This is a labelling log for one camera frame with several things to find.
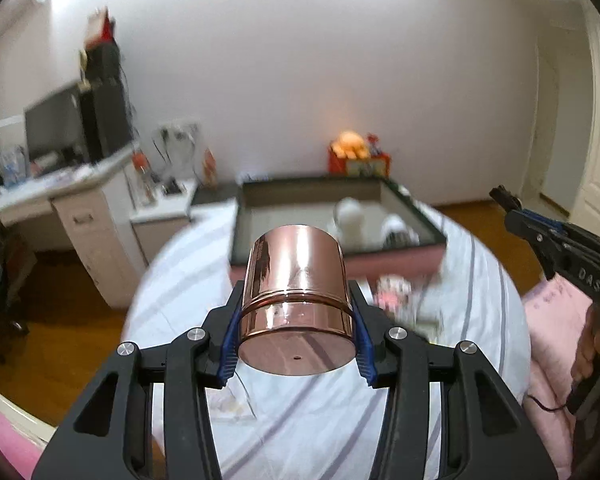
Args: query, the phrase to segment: cable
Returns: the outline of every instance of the cable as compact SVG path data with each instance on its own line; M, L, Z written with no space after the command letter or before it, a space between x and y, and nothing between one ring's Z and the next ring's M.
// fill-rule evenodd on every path
M531 399L533 402L535 402L538 405L538 407L541 410L543 410L544 412L555 413L555 412L559 412L560 410L563 410L564 408L567 407L567 404L565 402L563 405L558 406L557 408L548 408L542 402L540 402L538 399L536 399L533 395L526 394L526 396L529 399Z
M123 95L125 97L126 120L129 122L129 125L131 126L131 130L135 134L136 139L140 139L140 132L138 131L138 128L136 128L136 126L134 124L134 117L136 115L136 107L131 104L131 100L129 99L129 91L128 91L129 81L126 78L125 69L122 68L122 63L120 63L120 72L122 73L122 76L124 78L124 80L120 81L120 84L122 85L122 91L123 91Z
M166 164L166 163L167 163L167 159L166 159L166 158L164 158L164 155L163 155L163 154L162 154L162 152L161 152L161 151L158 149L158 145L155 143L155 139L151 139L151 140L152 140L152 143L154 144L155 151L156 151L156 152L158 152L158 154L159 154L159 155L162 157L162 160L163 160L163 161L164 161L164 163Z
M165 155L167 156L167 158L169 159L169 164L173 165L173 163L172 163L172 161L171 161L171 157L170 157L170 155L169 155L169 147L168 147L168 145L167 145L167 139L168 139L168 136L164 136L164 137L162 138L162 142L164 143L164 154L165 154Z

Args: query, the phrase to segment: bottle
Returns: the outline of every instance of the bottle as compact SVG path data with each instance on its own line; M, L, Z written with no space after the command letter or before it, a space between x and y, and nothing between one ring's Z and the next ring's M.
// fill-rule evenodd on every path
M218 187L218 174L216 173L216 160L211 154L211 150L208 148L205 150L205 157L202 163L202 171L204 174L204 180L202 185L215 189Z
M136 193L139 205L155 204L154 181L151 179L151 170L146 155L143 152L136 152L131 160L136 168Z

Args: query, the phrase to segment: storage box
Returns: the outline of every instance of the storage box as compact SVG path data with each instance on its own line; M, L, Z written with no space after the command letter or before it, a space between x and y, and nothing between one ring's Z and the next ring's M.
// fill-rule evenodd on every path
M345 176L389 177L391 156L381 153L371 158L338 158L329 148L329 173Z
M343 251L348 278L376 280L385 274L405 278L438 271L446 238L416 206L406 190L381 177L318 176L246 182L238 193L238 215L231 256L231 278L243 280L253 243L262 234L289 224L325 231L335 205L346 197L359 200L365 211L366 246ZM419 245L384 248L380 230L389 214L397 214L419 236Z

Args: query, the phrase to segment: white wall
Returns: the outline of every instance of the white wall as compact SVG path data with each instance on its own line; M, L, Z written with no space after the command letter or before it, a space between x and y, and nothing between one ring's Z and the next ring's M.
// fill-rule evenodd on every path
M141 135L198 118L221 176L323 171L353 128L429 202L522 184L535 39L509 0L51 0L0 40L0 118L77 77L104 4Z
M593 74L586 33L562 31L560 38L555 51L558 111L542 193L571 211L589 151Z

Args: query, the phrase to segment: pink blanket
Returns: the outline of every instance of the pink blanket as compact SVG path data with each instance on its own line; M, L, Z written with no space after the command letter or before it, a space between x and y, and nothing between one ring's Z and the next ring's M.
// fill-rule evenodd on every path
M539 283L523 298L531 336L529 394L548 408L564 403L571 391L571 365L591 300L561 276ZM547 413L523 402L561 479L571 475L573 418L566 410Z
M2 413L0 413L0 451L25 480L31 478L33 469L42 454L39 447L13 429Z

